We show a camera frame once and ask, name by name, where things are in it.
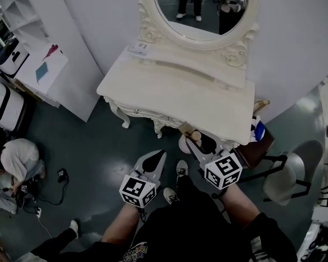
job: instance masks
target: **white box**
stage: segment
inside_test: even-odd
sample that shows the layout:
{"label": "white box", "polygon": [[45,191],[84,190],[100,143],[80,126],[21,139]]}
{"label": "white box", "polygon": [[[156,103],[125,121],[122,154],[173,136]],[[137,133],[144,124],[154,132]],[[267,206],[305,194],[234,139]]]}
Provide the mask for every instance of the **white box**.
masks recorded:
{"label": "white box", "polygon": [[126,175],[119,189],[124,202],[144,208],[157,195],[156,185]]}
{"label": "white box", "polygon": [[234,153],[210,162],[205,166],[204,177],[221,190],[239,181],[242,166]]}

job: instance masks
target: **oval mirror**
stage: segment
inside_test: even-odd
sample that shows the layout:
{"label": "oval mirror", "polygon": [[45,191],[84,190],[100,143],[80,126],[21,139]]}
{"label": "oval mirror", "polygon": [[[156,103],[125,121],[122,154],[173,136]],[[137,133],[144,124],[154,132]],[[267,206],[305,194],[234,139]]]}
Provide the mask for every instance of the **oval mirror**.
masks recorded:
{"label": "oval mirror", "polygon": [[192,40],[209,41],[240,22],[248,0],[156,0],[156,5],[176,32]]}

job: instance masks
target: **black device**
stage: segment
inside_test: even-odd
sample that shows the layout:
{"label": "black device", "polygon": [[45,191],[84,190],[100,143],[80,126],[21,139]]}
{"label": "black device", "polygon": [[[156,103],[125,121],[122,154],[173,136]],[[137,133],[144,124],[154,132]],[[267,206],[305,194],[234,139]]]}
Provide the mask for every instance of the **black device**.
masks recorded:
{"label": "black device", "polygon": [[68,174],[67,174],[67,170],[66,169],[62,168],[57,173],[58,173],[58,182],[59,183],[61,183],[62,181],[68,179]]}

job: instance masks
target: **white shirt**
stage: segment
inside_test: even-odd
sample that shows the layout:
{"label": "white shirt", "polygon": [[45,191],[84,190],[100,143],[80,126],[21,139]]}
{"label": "white shirt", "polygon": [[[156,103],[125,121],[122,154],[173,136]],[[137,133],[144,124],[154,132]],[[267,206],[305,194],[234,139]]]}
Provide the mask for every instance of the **white shirt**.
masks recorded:
{"label": "white shirt", "polygon": [[4,147],[1,163],[5,171],[18,181],[24,181],[28,172],[24,164],[38,150],[37,146],[26,139],[16,139],[7,142]]}

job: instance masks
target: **white vanity table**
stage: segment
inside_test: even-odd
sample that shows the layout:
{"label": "white vanity table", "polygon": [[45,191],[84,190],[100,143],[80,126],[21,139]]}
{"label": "white vanity table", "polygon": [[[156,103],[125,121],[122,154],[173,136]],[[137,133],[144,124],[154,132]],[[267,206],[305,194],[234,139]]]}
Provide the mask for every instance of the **white vanity table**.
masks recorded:
{"label": "white vanity table", "polygon": [[246,145],[255,95],[254,83],[245,79],[247,43],[257,31],[258,6],[257,0],[249,1],[232,31],[199,41],[173,30],[156,0],[139,0],[139,40],[150,53],[140,56],[125,48],[97,89],[124,120],[122,126],[129,127],[128,116],[147,117],[161,138],[163,126],[188,122],[233,141],[234,147]]}

